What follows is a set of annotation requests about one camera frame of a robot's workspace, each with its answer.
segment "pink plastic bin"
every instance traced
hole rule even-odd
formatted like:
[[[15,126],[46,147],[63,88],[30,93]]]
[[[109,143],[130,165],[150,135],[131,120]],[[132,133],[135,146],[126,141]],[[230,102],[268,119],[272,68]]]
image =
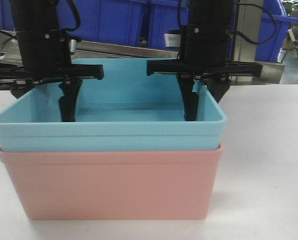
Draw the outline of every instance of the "pink plastic bin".
[[[32,220],[201,220],[217,150],[2,152]]]

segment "bin rim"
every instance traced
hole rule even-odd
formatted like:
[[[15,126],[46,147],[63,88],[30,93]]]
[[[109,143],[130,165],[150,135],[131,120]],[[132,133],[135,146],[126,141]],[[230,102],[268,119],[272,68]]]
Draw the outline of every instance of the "bin rim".
[[[290,23],[296,23],[298,21],[298,19],[296,17],[275,15],[275,14],[272,14],[272,15],[275,18],[275,20],[277,20],[277,21],[290,22]],[[263,13],[262,18],[263,19],[271,19],[267,13]]]

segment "white table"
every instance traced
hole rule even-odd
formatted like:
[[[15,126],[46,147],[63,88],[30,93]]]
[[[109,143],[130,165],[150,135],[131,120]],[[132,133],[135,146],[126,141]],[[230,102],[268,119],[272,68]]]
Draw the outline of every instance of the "white table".
[[[0,111],[14,99],[0,91]],[[298,240],[298,85],[233,86],[206,220],[30,221],[0,162],[2,240]]]

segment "light blue plastic bin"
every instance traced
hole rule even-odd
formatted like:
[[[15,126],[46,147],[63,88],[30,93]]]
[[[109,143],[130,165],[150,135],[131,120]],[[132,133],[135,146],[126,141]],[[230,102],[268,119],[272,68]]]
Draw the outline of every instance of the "light blue plastic bin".
[[[205,86],[198,121],[184,121],[174,75],[146,75],[152,58],[78,59],[103,64],[103,80],[86,79],[77,122],[61,122],[57,83],[33,89],[0,113],[0,147],[6,152],[215,150],[226,116]]]

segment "plastic container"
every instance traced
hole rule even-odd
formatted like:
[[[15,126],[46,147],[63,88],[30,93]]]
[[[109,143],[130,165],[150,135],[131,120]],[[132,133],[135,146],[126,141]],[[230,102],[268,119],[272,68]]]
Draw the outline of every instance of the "plastic container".
[[[0,160],[32,220],[201,220],[222,151],[0,150]]]
[[[278,61],[278,56],[283,45],[284,39],[288,33],[288,29],[291,27],[291,23],[295,23],[297,18],[273,15],[277,22],[277,33],[274,37],[265,44],[258,45],[255,59],[257,61],[273,62]],[[274,31],[274,24],[270,17],[264,13],[262,14],[262,20],[259,32],[259,42],[268,39]]]
[[[179,29],[177,22],[178,2],[174,0],[151,0],[150,27],[148,47],[166,49],[164,34],[170,30]],[[181,4],[181,24],[188,23],[188,11]]]
[[[138,46],[147,0],[74,0],[81,26],[70,32],[86,41]],[[75,27],[73,14],[65,0],[58,6],[60,28]],[[0,0],[0,29],[13,30],[8,0]]]
[[[8,0],[0,0],[0,29],[14,30],[11,8]]]
[[[269,10],[271,14],[282,16],[287,15],[282,0],[264,0],[263,7]]]
[[[77,122],[61,122],[57,83],[39,86],[0,113],[0,146],[6,152],[215,150],[226,116],[199,90],[197,121],[184,121],[174,75],[146,75],[154,58],[80,59],[103,64],[104,79],[86,79]]]

